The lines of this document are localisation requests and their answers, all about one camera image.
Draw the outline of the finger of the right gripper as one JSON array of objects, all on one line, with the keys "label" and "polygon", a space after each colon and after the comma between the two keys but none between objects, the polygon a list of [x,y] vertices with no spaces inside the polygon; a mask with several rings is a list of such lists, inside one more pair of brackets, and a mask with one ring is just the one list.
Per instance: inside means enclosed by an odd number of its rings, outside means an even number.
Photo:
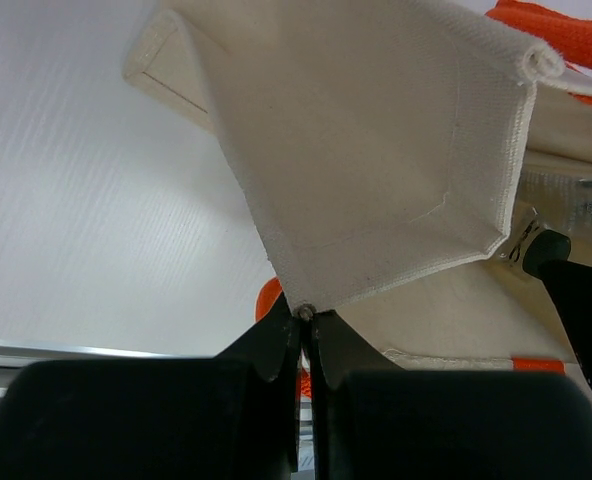
[{"label": "finger of the right gripper", "polygon": [[552,260],[539,267],[580,369],[592,390],[592,267]]}]

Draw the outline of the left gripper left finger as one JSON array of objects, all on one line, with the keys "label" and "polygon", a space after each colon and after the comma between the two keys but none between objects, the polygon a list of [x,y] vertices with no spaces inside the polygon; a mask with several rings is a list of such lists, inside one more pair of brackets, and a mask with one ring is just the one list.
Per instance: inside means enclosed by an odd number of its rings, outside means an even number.
[{"label": "left gripper left finger", "polygon": [[0,479],[287,479],[300,336],[278,298],[212,358],[31,364],[0,402]]}]

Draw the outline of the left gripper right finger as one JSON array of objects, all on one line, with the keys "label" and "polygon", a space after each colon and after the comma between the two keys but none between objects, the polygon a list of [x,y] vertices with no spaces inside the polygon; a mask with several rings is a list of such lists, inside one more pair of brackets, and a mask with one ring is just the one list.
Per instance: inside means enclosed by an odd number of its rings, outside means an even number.
[{"label": "left gripper right finger", "polygon": [[406,370],[334,312],[303,341],[320,479],[592,479],[592,407],[561,374]]}]

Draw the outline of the small dark-cap jar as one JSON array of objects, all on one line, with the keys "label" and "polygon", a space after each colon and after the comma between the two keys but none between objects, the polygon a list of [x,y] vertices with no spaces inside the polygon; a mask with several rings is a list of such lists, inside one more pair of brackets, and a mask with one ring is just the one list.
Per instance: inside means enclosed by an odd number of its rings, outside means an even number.
[{"label": "small dark-cap jar", "polygon": [[567,260],[570,253],[571,239],[555,230],[537,209],[526,206],[514,212],[510,236],[495,259],[514,275],[539,279],[542,264]]}]

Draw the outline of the canvas bag with orange handles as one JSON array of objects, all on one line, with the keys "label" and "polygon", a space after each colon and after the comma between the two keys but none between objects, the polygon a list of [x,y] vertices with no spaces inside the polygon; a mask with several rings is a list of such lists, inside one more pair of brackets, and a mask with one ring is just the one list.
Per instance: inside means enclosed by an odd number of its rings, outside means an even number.
[{"label": "canvas bag with orange handles", "polygon": [[592,21],[524,1],[163,1],[125,81],[207,129],[302,317],[410,370],[543,370],[592,401],[540,278],[495,255],[532,206],[592,267]]}]

